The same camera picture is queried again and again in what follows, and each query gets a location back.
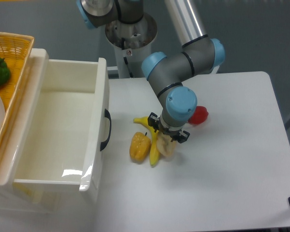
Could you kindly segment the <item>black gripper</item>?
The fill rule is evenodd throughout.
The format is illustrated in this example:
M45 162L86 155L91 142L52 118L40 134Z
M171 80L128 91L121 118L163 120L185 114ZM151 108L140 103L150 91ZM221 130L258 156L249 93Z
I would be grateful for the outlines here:
M188 140L190 133L183 131L183 122L176 123L174 126L167 124L164 121L160 121L160 118L153 112L148 116L148 125L154 129L155 132L160 131L164 135L171 137L171 141L177 141L178 143L184 143Z

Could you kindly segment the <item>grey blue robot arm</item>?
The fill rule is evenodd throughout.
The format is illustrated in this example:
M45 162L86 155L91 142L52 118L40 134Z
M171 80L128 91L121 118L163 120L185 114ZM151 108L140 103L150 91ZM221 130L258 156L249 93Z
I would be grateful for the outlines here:
M79 0L76 4L88 28L105 28L119 77L145 77L152 87L163 110L159 116L149 115L149 126L172 141L186 142L189 133L182 128L196 110L197 97L182 83L225 59L223 45L208 37L195 4L191 0L165 2L182 47L171 57L152 52L157 24L144 12L143 1Z

